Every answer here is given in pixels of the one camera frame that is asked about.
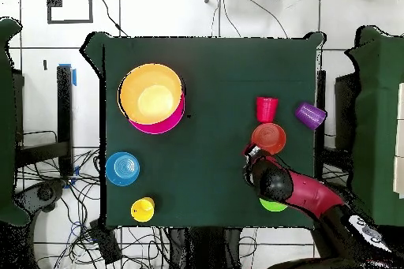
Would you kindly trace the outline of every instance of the red cup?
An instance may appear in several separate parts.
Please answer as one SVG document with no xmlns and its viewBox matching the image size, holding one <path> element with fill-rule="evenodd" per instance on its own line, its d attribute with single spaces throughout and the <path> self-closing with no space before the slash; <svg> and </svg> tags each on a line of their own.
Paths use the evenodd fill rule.
<svg viewBox="0 0 404 269">
<path fill-rule="evenodd" d="M 276 114 L 278 99 L 272 97 L 256 98 L 256 119 L 260 123 L 272 123 Z"/>
</svg>

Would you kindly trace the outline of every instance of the pink bowl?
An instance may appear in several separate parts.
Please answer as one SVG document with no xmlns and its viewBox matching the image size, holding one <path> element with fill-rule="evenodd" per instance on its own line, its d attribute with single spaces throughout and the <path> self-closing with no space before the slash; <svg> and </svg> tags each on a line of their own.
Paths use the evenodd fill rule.
<svg viewBox="0 0 404 269">
<path fill-rule="evenodd" d="M 180 104 L 178 104 L 177 109 L 175 110 L 175 112 L 172 113 L 171 116 L 168 117 L 168 119 L 150 125 L 139 124 L 134 121 L 131 121 L 130 119 L 129 121 L 135 128 L 144 133 L 150 133 L 150 134 L 166 133 L 179 123 L 179 121 L 182 118 L 182 115 L 184 114 L 184 111 L 185 111 L 185 97 L 184 94 L 182 94 Z"/>
</svg>

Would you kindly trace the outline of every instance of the white tiled floor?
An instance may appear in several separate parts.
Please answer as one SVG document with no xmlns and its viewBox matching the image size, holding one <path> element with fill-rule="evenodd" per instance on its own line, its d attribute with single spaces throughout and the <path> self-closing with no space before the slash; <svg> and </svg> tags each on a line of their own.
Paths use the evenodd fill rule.
<svg viewBox="0 0 404 269">
<path fill-rule="evenodd" d="M 86 14 L 86 2 L 83 0 L 64 0 L 62 8 L 52 8 L 56 18 L 82 18 Z M 218 35 L 218 14 L 212 27 L 212 18 L 216 9 L 216 0 L 208 4 L 204 0 L 105 0 L 110 16 L 120 24 L 129 36 L 139 35 Z M 375 24 L 385 32 L 401 35 L 404 32 L 404 0 L 255 0 L 277 16 L 289 37 L 303 37 L 309 32 L 322 31 L 327 35 L 324 44 L 322 68 L 327 71 L 326 108 L 328 117 L 326 133 L 335 134 L 335 78 L 352 73 L 354 67 L 343 50 L 354 45 L 356 30 L 364 24 Z M 74 9 L 69 9 L 76 2 Z M 24 86 L 24 131 L 56 129 L 56 73 L 58 64 L 69 63 L 77 69 L 77 86 L 73 86 L 73 127 L 75 155 L 99 146 L 99 90 L 97 76 L 81 57 L 79 48 L 88 33 L 103 31 L 110 35 L 119 35 L 114 23 L 108 19 L 107 9 L 100 0 L 92 0 L 94 22 L 92 24 L 48 24 L 46 0 L 0 0 L 0 17 L 7 16 L 21 20 L 22 32 L 14 36 L 10 43 L 10 56 L 16 69 L 22 69 L 25 75 Z M 225 0 L 226 12 L 241 36 L 282 37 L 285 35 L 276 20 L 255 6 L 249 0 Z M 233 26 L 226 18 L 224 10 L 221 16 L 221 36 L 238 37 Z M 43 68 L 47 60 L 47 70 Z M 26 144 L 51 142 L 52 135 L 27 136 Z M 326 144 L 333 146 L 334 138 L 326 137 Z M 40 169 L 50 169 L 39 164 Z M 96 175 L 91 162 L 86 173 Z M 32 183 L 25 180 L 25 187 Z M 93 187 L 89 196 L 99 197 L 99 188 Z M 71 219 L 78 220 L 77 203 L 72 193 L 66 189 L 63 199 L 69 205 Z M 99 216 L 99 201 L 85 201 L 91 221 Z M 37 258 L 60 255 L 71 232 L 71 223 L 67 218 L 66 206 L 61 200 L 57 208 L 49 214 L 41 213 L 36 224 L 35 250 Z M 131 228 L 137 239 L 148 236 L 148 228 Z M 245 229 L 243 236 L 254 236 L 255 229 Z M 117 239 L 128 257 L 138 257 L 148 251 L 151 237 L 144 237 L 140 245 L 128 229 L 117 231 Z M 251 252 L 253 241 L 244 238 L 240 247 L 241 256 Z M 256 234 L 258 248 L 254 256 L 241 259 L 243 269 L 265 269 L 274 263 L 304 257 L 318 256 L 313 248 L 312 237 L 308 230 L 302 229 L 260 229 Z M 151 256 L 157 248 L 151 246 Z M 52 269 L 55 258 L 40 260 L 42 269 Z M 151 263 L 160 268 L 161 255 Z M 95 269 L 89 265 L 67 266 L 67 269 Z M 103 262 L 97 263 L 99 269 L 105 269 Z M 121 263 L 115 267 L 121 269 Z M 137 269 L 138 263 L 128 261 L 124 269 Z"/>
</svg>

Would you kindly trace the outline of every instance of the dark green table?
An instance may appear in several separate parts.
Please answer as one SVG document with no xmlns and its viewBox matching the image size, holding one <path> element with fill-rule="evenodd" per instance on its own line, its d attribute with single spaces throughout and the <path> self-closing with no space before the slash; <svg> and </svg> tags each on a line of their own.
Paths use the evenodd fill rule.
<svg viewBox="0 0 404 269">
<path fill-rule="evenodd" d="M 118 187 L 107 180 L 107 225 L 140 225 L 130 208 L 150 196 L 155 216 L 143 226 L 310 227 L 310 219 L 293 208 L 273 213 L 260 205 L 242 177 L 243 150 L 258 125 L 256 97 L 277 97 L 275 122 L 287 135 L 280 156 L 296 171 L 312 175 L 313 132 L 294 110 L 301 101 L 314 103 L 316 48 L 322 41 L 319 32 L 306 39 L 89 35 L 82 53 L 100 76 L 105 73 L 107 158 L 127 151 L 140 162 L 132 185 Z M 185 115 L 162 135 L 132 127 L 117 103 L 123 77 L 150 62 L 171 67 L 186 86 Z"/>
</svg>

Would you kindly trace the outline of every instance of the plastic bowl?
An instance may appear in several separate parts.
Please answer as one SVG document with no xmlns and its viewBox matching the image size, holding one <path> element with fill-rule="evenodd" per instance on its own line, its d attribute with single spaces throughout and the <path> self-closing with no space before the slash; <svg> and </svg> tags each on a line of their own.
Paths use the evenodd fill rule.
<svg viewBox="0 0 404 269">
<path fill-rule="evenodd" d="M 181 100 L 181 79 L 160 64 L 145 64 L 130 71 L 118 89 L 118 105 L 124 115 L 138 124 L 164 121 Z"/>
<path fill-rule="evenodd" d="M 181 120 L 182 116 L 184 115 L 184 112 L 185 112 L 185 97 L 184 94 L 182 94 L 180 104 L 178 105 L 175 112 L 173 112 L 173 114 L 168 117 L 168 119 L 165 119 L 160 123 L 150 125 L 138 124 L 134 121 L 131 121 L 130 119 L 129 121 L 135 128 L 139 129 L 141 132 L 150 134 L 161 134 L 170 131 L 173 127 L 175 127 Z"/>
<path fill-rule="evenodd" d="M 287 205 L 278 203 L 278 202 L 273 202 L 273 201 L 268 201 L 268 200 L 263 200 L 260 198 L 261 205 L 265 207 L 270 212 L 280 212 L 283 211 L 287 208 Z"/>
<path fill-rule="evenodd" d="M 121 187 L 133 183 L 140 173 L 137 159 L 127 152 L 117 152 L 107 160 L 106 175 L 114 185 Z"/>
<path fill-rule="evenodd" d="M 284 148 L 286 134 L 279 125 L 265 123 L 256 127 L 252 133 L 251 142 L 274 155 Z"/>
</svg>

